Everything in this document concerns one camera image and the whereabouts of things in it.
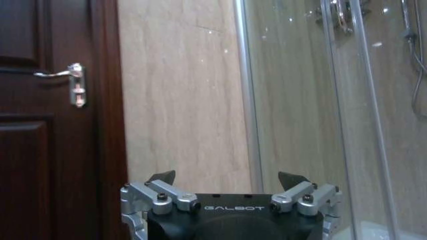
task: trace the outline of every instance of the door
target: door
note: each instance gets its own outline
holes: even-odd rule
[[[426,239],[427,2],[342,2],[354,33],[330,35],[356,236]]]
[[[100,83],[109,87],[109,78],[101,82],[97,72],[103,63],[112,62],[99,53],[105,43],[100,40],[105,22],[99,16],[109,2],[115,1],[0,0],[1,240],[100,239],[103,229],[107,234],[120,227],[121,182],[115,181],[108,164],[125,163],[119,149],[121,95],[96,90]],[[71,94],[68,75],[33,75],[61,72],[72,63],[85,67],[85,86],[72,86],[80,97]],[[105,102],[113,99],[117,102],[111,106]],[[104,119],[109,112],[103,110],[109,107],[117,109],[116,116]],[[112,130],[105,126],[115,120],[111,140]]]
[[[338,185],[344,194],[339,230],[350,239],[346,153],[322,1],[242,2],[263,190],[283,191],[278,171]]]

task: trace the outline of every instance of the door panel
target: door panel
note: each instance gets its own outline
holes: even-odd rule
[[[278,171],[339,185],[350,233],[339,104],[319,0],[246,0],[246,24],[263,189],[283,191]]]
[[[47,121],[0,123],[0,239],[51,239],[49,130]]]
[[[0,204],[1,239],[99,239],[91,1],[0,0],[0,6],[0,191],[17,199]],[[32,75],[72,63],[87,68],[84,108],[71,105],[67,76]]]
[[[418,34],[415,0],[371,1],[364,6],[371,13],[360,19],[358,28],[355,27],[360,33],[355,37],[358,37],[359,44],[366,46],[359,49],[359,55],[364,57],[364,63],[368,66],[363,69],[363,74],[368,76],[364,81],[370,85],[362,90],[372,95],[368,104],[376,105],[375,108],[372,107],[371,121],[376,123],[375,138],[378,143],[375,147],[378,151],[383,151],[382,155],[371,157],[367,162],[371,165],[380,163],[383,171],[384,206],[390,209],[388,222],[386,222],[390,238],[392,238],[394,228],[400,239],[427,239],[427,122],[416,116],[411,106],[419,79],[419,66],[411,56],[408,42],[403,35],[406,31],[403,2],[408,4],[408,16],[412,19],[411,28]],[[358,12],[355,1],[351,3],[352,12]],[[422,50],[426,56],[427,2],[418,0],[418,5],[419,30],[424,44],[419,49],[420,38],[416,38],[415,52],[419,54]],[[415,109],[423,114],[427,110],[426,79],[424,72],[415,101]],[[366,141],[366,136],[358,139],[358,142]],[[356,163],[358,168],[366,168],[360,162],[359,160]],[[356,174],[367,179],[364,172],[358,171]],[[370,208],[378,209],[378,202],[375,198]],[[359,207],[366,211],[366,202]]]
[[[48,1],[0,0],[0,6],[0,68],[47,69],[52,58]]]

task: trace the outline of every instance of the beige marble wall panel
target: beige marble wall panel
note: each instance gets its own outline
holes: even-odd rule
[[[124,0],[119,19],[129,180],[250,193],[232,2]]]

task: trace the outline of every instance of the door handle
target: door handle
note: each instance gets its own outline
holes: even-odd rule
[[[335,0],[336,6],[336,14],[338,14],[338,24],[339,28],[344,32],[346,35],[354,33],[354,30],[347,25],[347,7],[346,7],[346,0]]]
[[[81,108],[87,104],[85,67],[80,63],[71,64],[65,71],[57,73],[35,72],[33,75],[44,79],[68,76],[69,102],[77,108]]]

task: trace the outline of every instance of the screw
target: screw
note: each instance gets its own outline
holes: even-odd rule
[[[165,201],[165,200],[168,200],[168,195],[167,195],[164,192],[160,192],[160,193],[157,194],[157,200],[159,200],[159,201]]]
[[[306,195],[302,197],[302,200],[303,200],[304,202],[312,204],[315,198],[314,198],[314,196],[312,196],[311,194],[306,194]]]
[[[270,204],[270,210],[274,212],[274,213],[278,213],[280,211],[280,206],[276,204],[276,203],[271,203]]]

